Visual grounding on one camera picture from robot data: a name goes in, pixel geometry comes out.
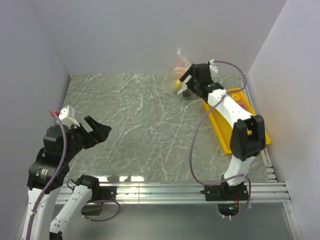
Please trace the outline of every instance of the marble tabletop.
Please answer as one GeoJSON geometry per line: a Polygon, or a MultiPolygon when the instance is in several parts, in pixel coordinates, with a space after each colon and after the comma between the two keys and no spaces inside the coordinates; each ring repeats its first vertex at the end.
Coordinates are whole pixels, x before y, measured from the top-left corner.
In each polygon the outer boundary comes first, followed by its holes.
{"type": "MultiPolygon", "coordinates": [[[[162,91],[166,74],[72,75],[64,106],[75,108],[76,119],[90,115],[112,127],[108,139],[82,150],[70,163],[66,179],[82,174],[101,181],[193,181],[189,169],[192,137],[205,113],[201,99],[177,99],[162,91]]],[[[236,74],[218,75],[226,89],[241,87],[236,74]]],[[[207,119],[193,150],[193,167],[203,181],[219,180],[228,168],[225,155],[207,119]]],[[[268,180],[262,156],[252,163],[248,176],[268,180]]]]}

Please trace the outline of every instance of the yellow tray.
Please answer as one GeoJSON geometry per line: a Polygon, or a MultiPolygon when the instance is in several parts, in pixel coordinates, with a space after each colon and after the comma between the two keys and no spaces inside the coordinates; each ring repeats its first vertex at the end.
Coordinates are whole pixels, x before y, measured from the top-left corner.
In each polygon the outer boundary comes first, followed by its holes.
{"type": "MultiPolygon", "coordinates": [[[[227,91],[233,91],[233,90],[239,90],[240,88],[232,88],[228,89],[227,91]]],[[[242,91],[239,91],[237,93],[232,93],[238,95],[237,102],[244,103],[246,106],[246,111],[249,113],[256,115],[255,111],[250,106],[250,103],[248,99],[246,98],[245,94],[242,91]]],[[[203,101],[203,106],[206,111],[209,111],[211,106],[207,104],[205,101],[203,101]]],[[[227,120],[218,112],[216,109],[214,109],[209,115],[209,120],[211,122],[211,125],[216,133],[216,136],[218,137],[218,140],[221,144],[221,147],[223,149],[224,154],[232,154],[230,149],[230,139],[232,134],[232,128],[227,122],[227,120]]],[[[268,145],[271,143],[271,139],[267,133],[265,133],[265,143],[268,145]]]]}

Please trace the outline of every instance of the robotic arm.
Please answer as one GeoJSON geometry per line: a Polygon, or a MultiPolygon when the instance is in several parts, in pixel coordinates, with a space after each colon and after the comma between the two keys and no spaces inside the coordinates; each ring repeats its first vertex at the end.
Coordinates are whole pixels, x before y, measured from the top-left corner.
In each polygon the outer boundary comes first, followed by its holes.
{"type": "Polygon", "coordinates": [[[44,196],[37,207],[36,212],[32,209],[42,190],[54,175],[60,163],[63,152],[63,135],[58,125],[53,125],[46,131],[43,138],[44,147],[37,154],[35,162],[29,168],[27,181],[28,190],[28,213],[33,216],[33,224],[30,225],[30,215],[27,215],[24,223],[21,240],[27,240],[27,231],[30,231],[29,239],[32,240],[62,240],[68,238],[70,224],[83,206],[99,192],[99,180],[96,177],[83,175],[76,181],[76,186],[67,203],[60,213],[53,218],[54,206],[63,185],[64,178],[69,172],[69,163],[82,149],[89,149],[104,142],[110,126],[96,122],[92,117],[86,116],[84,120],[93,131],[87,132],[84,127],[74,118],[74,109],[64,107],[57,113],[66,132],[67,149],[62,168],[54,178],[52,184],[45,191],[44,196]]]}
{"type": "MultiPolygon", "coordinates": [[[[208,63],[192,64],[180,81],[211,106],[224,98],[216,107],[232,127],[230,140],[232,158],[227,171],[222,176],[224,180],[235,175],[247,174],[255,157],[266,147],[266,137],[264,119],[260,115],[253,116],[244,110],[227,95],[223,86],[212,80],[212,75],[217,71],[218,68],[213,60],[208,63]]],[[[247,193],[244,176],[230,179],[215,188],[214,191],[220,196],[215,201],[233,200],[235,196],[243,196],[244,192],[247,193]]]]}

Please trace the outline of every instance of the gray floor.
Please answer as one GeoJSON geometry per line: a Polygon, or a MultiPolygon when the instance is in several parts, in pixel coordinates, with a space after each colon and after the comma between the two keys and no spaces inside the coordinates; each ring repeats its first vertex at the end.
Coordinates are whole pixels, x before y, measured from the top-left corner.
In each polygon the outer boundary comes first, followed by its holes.
{"type": "MultiPolygon", "coordinates": [[[[104,207],[105,219],[116,207],[104,207]]],[[[68,228],[70,240],[293,240],[282,203],[254,203],[229,221],[217,214],[216,204],[123,205],[107,222],[77,218],[68,228]]]]}
{"type": "MultiPolygon", "coordinates": [[[[73,75],[64,105],[75,107],[76,119],[92,116],[112,131],[105,143],[82,150],[71,162],[67,178],[82,174],[100,180],[146,182],[193,181],[189,150],[196,124],[205,113],[200,99],[181,100],[162,91],[165,74],[73,75]]],[[[237,75],[219,75],[225,88],[241,86],[237,75]]],[[[221,178],[231,156],[224,155],[207,119],[193,151],[196,175],[203,181],[221,178]]],[[[259,156],[248,176],[268,180],[259,156]]]]}

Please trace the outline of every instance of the white wall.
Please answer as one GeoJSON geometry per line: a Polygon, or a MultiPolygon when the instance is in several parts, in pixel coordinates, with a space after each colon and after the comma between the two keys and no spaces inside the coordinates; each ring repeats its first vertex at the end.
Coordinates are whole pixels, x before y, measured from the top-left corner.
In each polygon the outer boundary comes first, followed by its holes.
{"type": "Polygon", "coordinates": [[[29,1],[68,72],[88,74],[167,73],[179,47],[247,73],[286,0],[29,1]]]}
{"type": "Polygon", "coordinates": [[[305,240],[319,239],[320,1],[288,0],[249,74],[305,240]]]}
{"type": "Polygon", "coordinates": [[[13,240],[29,166],[64,101],[69,76],[27,0],[0,1],[0,239],[13,240]]]}

